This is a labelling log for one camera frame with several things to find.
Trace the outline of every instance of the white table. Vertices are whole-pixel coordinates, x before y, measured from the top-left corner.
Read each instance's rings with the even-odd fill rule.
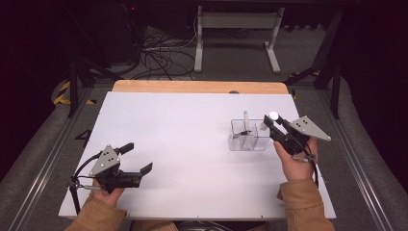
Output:
[[[120,156],[120,169],[134,172],[153,163],[140,187],[126,189],[118,202],[130,219],[284,218],[276,194],[286,179],[272,141],[265,151],[228,148],[230,121],[242,118],[243,111],[249,118],[270,111],[287,120],[298,118],[289,94],[109,92],[79,165],[107,144],[128,142],[135,149]],[[82,174],[88,175],[93,164]],[[326,216],[335,218],[324,184],[319,190]],[[89,192],[80,189],[78,195],[82,206]],[[60,216],[76,216],[69,192]]]

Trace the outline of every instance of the gray floor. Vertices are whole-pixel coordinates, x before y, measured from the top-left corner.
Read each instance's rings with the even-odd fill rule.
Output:
[[[311,65],[323,35],[321,29],[281,30],[274,50],[282,73],[273,74],[263,48],[268,32],[251,32],[242,39],[210,33],[204,38],[203,70],[191,76],[195,80],[281,82],[290,73]],[[181,50],[193,55],[194,45]],[[171,58],[186,68],[193,66],[193,60],[184,55],[173,54]],[[125,78],[143,70],[138,66]],[[327,110],[330,88],[314,90],[310,86],[314,79],[308,77],[290,89],[296,91],[294,102],[299,114],[310,117],[333,138],[319,145],[319,167],[328,181],[326,187],[338,217],[332,220],[336,229],[408,230],[407,193],[385,166],[360,123],[346,82],[342,81],[341,87],[341,119],[336,120]],[[0,183],[0,230],[64,230],[71,223],[59,218],[58,212],[67,178],[84,150],[84,141],[75,137],[92,129],[112,86],[112,81],[98,79],[93,89],[81,89],[81,95],[95,99],[96,104],[84,105],[72,119],[67,118],[69,106],[57,105]],[[47,163],[54,164],[43,168]],[[128,220],[123,222],[121,230],[127,230],[129,224]],[[273,224],[272,230],[286,230],[284,220]]]

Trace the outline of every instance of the dark background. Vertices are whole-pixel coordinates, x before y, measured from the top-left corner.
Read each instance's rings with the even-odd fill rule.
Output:
[[[55,15],[44,5],[47,2],[7,0],[3,1],[0,8],[1,179],[53,111],[55,106],[51,94],[66,78],[67,57],[75,56],[69,53],[75,51],[70,49],[69,41],[61,39],[58,20],[50,20]],[[191,11],[191,8],[182,8],[178,12],[179,17],[174,17],[175,21],[167,24],[154,17],[147,17],[146,21],[161,29],[188,35],[193,21]],[[326,26],[330,16],[328,12],[291,8],[285,11],[282,26],[288,25],[289,30],[294,25],[314,27],[317,22]],[[408,175],[404,145],[408,141],[408,85],[404,69],[408,52],[405,32],[407,21],[402,3],[369,1],[363,10],[344,16],[335,41],[335,44],[346,41],[343,42],[344,49],[338,46],[343,52],[341,69],[359,117],[384,161],[405,190],[408,189],[408,182],[404,179]],[[353,28],[358,33],[351,36],[350,30],[345,28]],[[103,44],[96,41],[98,31],[94,33],[96,35],[93,34],[92,41],[101,51],[103,47],[100,46]],[[71,39],[78,39],[80,43],[83,41],[80,36]],[[84,44],[87,47],[86,42],[81,43],[81,46],[73,46],[78,48]],[[95,59],[101,59],[101,63],[109,62],[106,58],[106,53],[102,51]]]

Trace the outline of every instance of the black stand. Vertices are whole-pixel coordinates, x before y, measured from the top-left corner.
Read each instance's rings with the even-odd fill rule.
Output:
[[[84,58],[77,58],[71,60],[69,64],[69,81],[70,81],[70,110],[68,117],[72,117],[78,109],[78,81],[77,77],[81,80],[85,88],[92,88],[94,85],[94,79],[90,73],[90,69],[93,68],[100,73],[110,77],[114,81],[122,80],[120,76],[112,73],[106,68]]]
[[[332,65],[329,63],[328,57],[329,53],[332,50],[332,44],[334,37],[336,35],[336,31],[339,27],[340,21],[342,19],[343,9],[336,10],[336,13],[330,22],[330,25],[326,31],[326,34],[321,42],[319,51],[313,60],[312,66],[298,74],[293,73],[289,80],[284,81],[283,83],[287,86],[296,83],[297,81],[315,73],[318,70],[321,70],[318,78],[316,79],[314,86],[316,90],[325,89],[327,84],[330,82],[331,78],[335,75],[335,79],[333,81],[333,89],[332,89],[332,98],[331,98],[331,110],[335,118],[339,118],[338,114],[338,105],[339,105],[339,93],[340,93],[340,69],[338,67],[338,63]],[[338,61],[338,54],[330,54],[331,59]]]

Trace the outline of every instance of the transparent box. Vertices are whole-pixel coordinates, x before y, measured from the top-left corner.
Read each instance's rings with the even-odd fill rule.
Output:
[[[231,151],[263,151],[269,141],[269,129],[260,130],[262,119],[249,119],[248,128],[243,119],[232,119],[228,137]]]

